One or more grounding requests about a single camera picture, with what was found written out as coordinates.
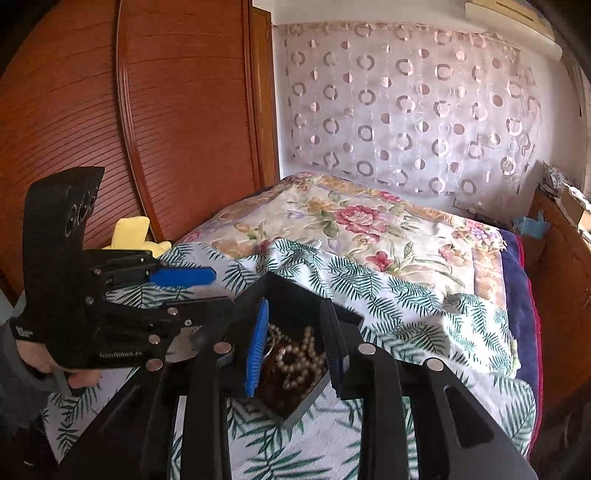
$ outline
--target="wooden wardrobe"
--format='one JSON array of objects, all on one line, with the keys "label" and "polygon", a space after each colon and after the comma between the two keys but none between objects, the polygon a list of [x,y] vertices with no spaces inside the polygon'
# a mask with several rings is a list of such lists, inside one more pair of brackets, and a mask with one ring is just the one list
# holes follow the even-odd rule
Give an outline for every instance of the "wooden wardrobe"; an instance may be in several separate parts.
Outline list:
[{"label": "wooden wardrobe", "polygon": [[51,173],[106,168],[88,248],[132,215],[174,241],[275,182],[271,44],[251,47],[251,28],[271,24],[251,27],[251,12],[251,0],[62,0],[35,26],[0,77],[8,296],[23,287],[25,194]]}]

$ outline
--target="circle-patterned curtain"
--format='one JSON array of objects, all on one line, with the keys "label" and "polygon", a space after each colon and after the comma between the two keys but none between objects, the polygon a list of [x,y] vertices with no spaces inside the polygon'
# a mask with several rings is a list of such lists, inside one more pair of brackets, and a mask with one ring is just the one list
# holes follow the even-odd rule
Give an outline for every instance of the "circle-patterned curtain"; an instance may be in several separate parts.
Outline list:
[{"label": "circle-patterned curtain", "polygon": [[278,29],[291,158],[369,187],[502,210],[534,154],[541,107],[520,51],[418,24]]}]

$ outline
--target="navy blue blanket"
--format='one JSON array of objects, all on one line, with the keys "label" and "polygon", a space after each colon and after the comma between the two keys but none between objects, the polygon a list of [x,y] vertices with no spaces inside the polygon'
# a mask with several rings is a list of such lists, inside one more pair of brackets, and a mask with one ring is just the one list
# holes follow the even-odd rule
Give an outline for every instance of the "navy blue blanket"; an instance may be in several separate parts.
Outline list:
[{"label": "navy blue blanket", "polygon": [[539,318],[531,296],[530,281],[521,266],[522,249],[519,240],[511,232],[501,230],[507,242],[507,249],[501,252],[503,277],[507,297],[507,313],[509,329],[517,340],[521,368],[517,371],[520,378],[534,390],[538,408],[538,419],[541,418],[541,350],[539,341]]}]

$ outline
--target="yellow plush toy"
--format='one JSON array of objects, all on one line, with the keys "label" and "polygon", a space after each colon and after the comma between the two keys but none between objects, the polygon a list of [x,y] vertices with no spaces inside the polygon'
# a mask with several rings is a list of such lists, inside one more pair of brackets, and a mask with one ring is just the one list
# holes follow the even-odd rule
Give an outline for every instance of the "yellow plush toy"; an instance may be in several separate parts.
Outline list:
[{"label": "yellow plush toy", "polygon": [[105,249],[110,250],[150,250],[154,258],[172,248],[170,242],[147,242],[150,219],[147,217],[122,218],[117,221],[111,244]]}]

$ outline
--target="silver bolt head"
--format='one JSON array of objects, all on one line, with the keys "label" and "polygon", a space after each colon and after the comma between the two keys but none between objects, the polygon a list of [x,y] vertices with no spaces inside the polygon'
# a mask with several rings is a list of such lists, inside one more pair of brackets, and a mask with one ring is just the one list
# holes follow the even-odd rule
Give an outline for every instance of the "silver bolt head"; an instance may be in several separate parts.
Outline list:
[{"label": "silver bolt head", "polygon": [[427,368],[434,372],[441,372],[443,370],[444,363],[438,358],[430,358],[427,360]]},{"label": "silver bolt head", "polygon": [[146,370],[148,372],[157,372],[164,365],[164,362],[160,358],[151,358],[146,362]]},{"label": "silver bolt head", "polygon": [[371,343],[362,343],[357,347],[357,350],[363,355],[373,355],[375,353],[375,345]]},{"label": "silver bolt head", "polygon": [[213,345],[213,351],[218,355],[224,355],[232,350],[232,344],[228,342],[218,342]]}]

